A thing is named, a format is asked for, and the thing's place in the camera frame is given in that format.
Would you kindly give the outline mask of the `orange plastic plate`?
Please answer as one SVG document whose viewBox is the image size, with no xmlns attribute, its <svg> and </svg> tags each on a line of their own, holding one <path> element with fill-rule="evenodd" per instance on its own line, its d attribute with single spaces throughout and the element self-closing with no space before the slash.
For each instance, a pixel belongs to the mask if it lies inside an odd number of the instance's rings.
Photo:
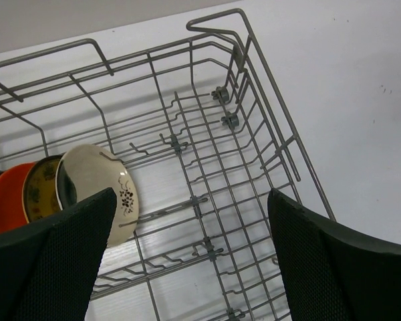
<svg viewBox="0 0 401 321">
<path fill-rule="evenodd" d="M 23 210 L 23 186 L 34 165 L 23 163 L 0 174 L 0 234 L 28 224 Z"/>
</svg>

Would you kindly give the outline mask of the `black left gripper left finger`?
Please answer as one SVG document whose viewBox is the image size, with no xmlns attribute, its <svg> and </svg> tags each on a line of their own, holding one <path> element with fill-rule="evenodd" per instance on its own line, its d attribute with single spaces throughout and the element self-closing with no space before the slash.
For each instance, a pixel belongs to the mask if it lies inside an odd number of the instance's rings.
<svg viewBox="0 0 401 321">
<path fill-rule="evenodd" d="M 115 210 L 107 188 L 0 234 L 0 320 L 83 320 Z"/>
</svg>

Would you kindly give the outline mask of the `cream plate with black mark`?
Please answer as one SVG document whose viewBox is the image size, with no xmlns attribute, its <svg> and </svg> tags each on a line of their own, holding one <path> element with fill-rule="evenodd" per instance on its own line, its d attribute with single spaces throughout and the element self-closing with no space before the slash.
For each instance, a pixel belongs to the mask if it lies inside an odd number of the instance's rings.
<svg viewBox="0 0 401 321">
<path fill-rule="evenodd" d="M 105 148 L 81 144 L 61 157 L 55 175 L 55 193 L 66 209 L 97 192 L 111 188 L 116 210 L 107 247 L 123 244 L 136 228 L 140 213 L 136 186 L 123 162 Z"/>
</svg>

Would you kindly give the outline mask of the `yellow patterned plate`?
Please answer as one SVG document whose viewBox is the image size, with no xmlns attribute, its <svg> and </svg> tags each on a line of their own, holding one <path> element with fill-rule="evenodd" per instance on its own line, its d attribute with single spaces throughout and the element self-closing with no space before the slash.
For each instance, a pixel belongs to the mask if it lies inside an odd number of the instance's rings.
<svg viewBox="0 0 401 321">
<path fill-rule="evenodd" d="M 22 193 L 23 211 L 29 223 L 60 211 L 55 191 L 55 176 L 62 155 L 37 161 L 29 170 Z"/>
</svg>

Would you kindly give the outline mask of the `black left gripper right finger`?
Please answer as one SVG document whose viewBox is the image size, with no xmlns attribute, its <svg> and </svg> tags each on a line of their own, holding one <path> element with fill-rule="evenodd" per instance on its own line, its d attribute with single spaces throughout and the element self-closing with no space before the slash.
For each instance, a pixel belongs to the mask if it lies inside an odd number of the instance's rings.
<svg viewBox="0 0 401 321">
<path fill-rule="evenodd" d="M 267 199 L 273 244 L 292 320 L 401 320 L 401 245 L 300 205 Z"/>
</svg>

